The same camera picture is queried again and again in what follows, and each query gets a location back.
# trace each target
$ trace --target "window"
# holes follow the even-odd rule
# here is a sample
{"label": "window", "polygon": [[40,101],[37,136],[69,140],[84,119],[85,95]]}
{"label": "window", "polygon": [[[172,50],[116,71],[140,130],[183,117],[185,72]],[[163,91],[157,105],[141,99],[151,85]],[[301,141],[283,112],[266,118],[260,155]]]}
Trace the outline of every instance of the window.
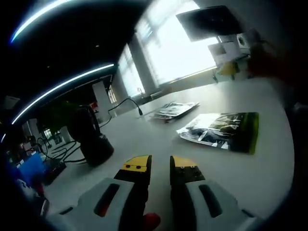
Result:
{"label": "window", "polygon": [[190,42],[176,18],[196,9],[192,0],[157,0],[137,24],[137,37],[158,86],[215,66],[208,45],[218,43],[217,38]]}
{"label": "window", "polygon": [[112,89],[112,86],[110,86],[110,88],[109,88],[108,96],[109,96],[109,99],[110,99],[111,103],[115,103],[116,102],[116,96],[115,96],[114,90]]}
{"label": "window", "polygon": [[44,130],[44,135],[45,135],[46,139],[50,139],[52,137],[50,129]]}
{"label": "window", "polygon": [[128,45],[125,46],[119,60],[119,71],[123,79],[125,89],[130,97],[136,97],[144,93],[138,71],[131,56]]}

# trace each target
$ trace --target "ceiling light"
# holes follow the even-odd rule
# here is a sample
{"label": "ceiling light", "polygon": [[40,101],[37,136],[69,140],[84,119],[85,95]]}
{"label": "ceiling light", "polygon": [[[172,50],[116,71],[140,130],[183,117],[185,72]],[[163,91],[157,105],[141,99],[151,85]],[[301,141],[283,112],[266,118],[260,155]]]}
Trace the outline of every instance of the ceiling light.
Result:
{"label": "ceiling light", "polygon": [[5,136],[6,136],[6,134],[4,134],[4,135],[2,136],[1,143],[2,143],[2,141],[4,140]]}
{"label": "ceiling light", "polygon": [[50,93],[52,93],[53,91],[63,87],[64,85],[70,83],[70,82],[73,82],[79,78],[82,78],[84,76],[87,76],[89,74],[92,74],[94,72],[97,72],[97,71],[100,71],[100,70],[103,70],[103,69],[106,69],[106,68],[109,68],[109,67],[112,67],[114,66],[114,64],[110,64],[110,65],[106,65],[106,66],[102,66],[100,68],[97,68],[97,69],[94,69],[94,70],[91,70],[91,71],[88,71],[82,75],[79,75],[79,76],[76,76],[74,78],[71,78],[69,79],[68,81],[65,81],[61,84],[59,84],[58,86],[54,87],[53,89],[49,90],[48,92],[42,94],[41,96],[39,96],[37,99],[35,99],[32,103],[30,103],[26,108],[24,108],[16,117],[15,119],[12,121],[12,124],[14,124],[27,110],[29,110],[33,105],[35,105],[38,101],[40,101],[41,99],[45,98],[47,95],[49,95]]}
{"label": "ceiling light", "polygon": [[34,15],[32,15],[29,19],[26,20],[25,23],[23,23],[19,28],[18,30],[15,32],[12,40],[11,40],[11,43],[14,41],[14,39],[27,27],[29,26],[33,21],[35,21],[37,18],[39,18],[40,16],[42,16],[44,13],[50,11],[51,9],[63,4],[63,3],[66,3],[68,1],[71,1],[71,0],[56,0],[54,1],[53,3],[45,6],[44,8],[40,9],[38,12],[36,12]]}

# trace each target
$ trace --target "ceiling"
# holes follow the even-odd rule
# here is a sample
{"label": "ceiling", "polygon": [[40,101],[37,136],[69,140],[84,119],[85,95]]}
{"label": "ceiling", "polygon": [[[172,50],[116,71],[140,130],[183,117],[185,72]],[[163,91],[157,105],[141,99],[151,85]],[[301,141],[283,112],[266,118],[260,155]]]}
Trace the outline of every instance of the ceiling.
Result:
{"label": "ceiling", "polygon": [[[28,102],[66,79],[105,63],[116,64],[147,2],[72,0],[38,18],[12,44],[9,42],[16,28],[31,16],[29,12],[37,10],[31,10],[33,1],[9,3],[1,97],[11,95]],[[93,74],[93,78],[115,70]],[[108,86],[110,79],[104,81]]]}

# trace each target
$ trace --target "table surface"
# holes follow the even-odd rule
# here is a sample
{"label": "table surface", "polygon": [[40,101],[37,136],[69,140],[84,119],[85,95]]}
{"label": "table surface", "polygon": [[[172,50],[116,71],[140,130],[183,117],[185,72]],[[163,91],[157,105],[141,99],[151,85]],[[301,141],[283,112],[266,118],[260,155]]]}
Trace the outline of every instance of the table surface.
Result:
{"label": "table surface", "polygon": [[[294,170],[294,148],[287,116],[278,92],[268,79],[223,82],[175,92],[141,106],[143,116],[132,110],[101,128],[115,152],[104,164],[68,164],[48,187],[50,214],[70,205],[106,177],[113,178],[133,156],[151,154],[152,173],[146,212],[161,217],[158,230],[172,223],[169,158],[178,155],[197,163],[206,179],[229,191],[245,208],[268,218],[286,198]],[[172,123],[150,119],[153,110],[166,103],[200,102],[200,106]],[[254,155],[230,152],[181,139],[176,130],[202,113],[258,112],[259,133]],[[78,150],[71,159],[82,158]]]}

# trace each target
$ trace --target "yellow object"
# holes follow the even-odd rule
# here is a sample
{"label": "yellow object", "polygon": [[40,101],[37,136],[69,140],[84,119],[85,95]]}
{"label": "yellow object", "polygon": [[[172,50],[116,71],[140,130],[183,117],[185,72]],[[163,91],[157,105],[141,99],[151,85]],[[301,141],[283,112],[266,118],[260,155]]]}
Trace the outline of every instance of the yellow object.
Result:
{"label": "yellow object", "polygon": [[218,74],[222,76],[230,76],[237,73],[236,63],[235,62],[225,62],[221,67]]}
{"label": "yellow object", "polygon": [[175,167],[190,167],[190,166],[197,166],[194,161],[190,159],[181,158],[176,155],[173,155]]}
{"label": "yellow object", "polygon": [[145,172],[147,169],[146,164],[148,162],[148,158],[149,158],[148,155],[137,156],[137,157],[131,158],[127,162],[125,162],[125,164],[122,167],[122,170]]}

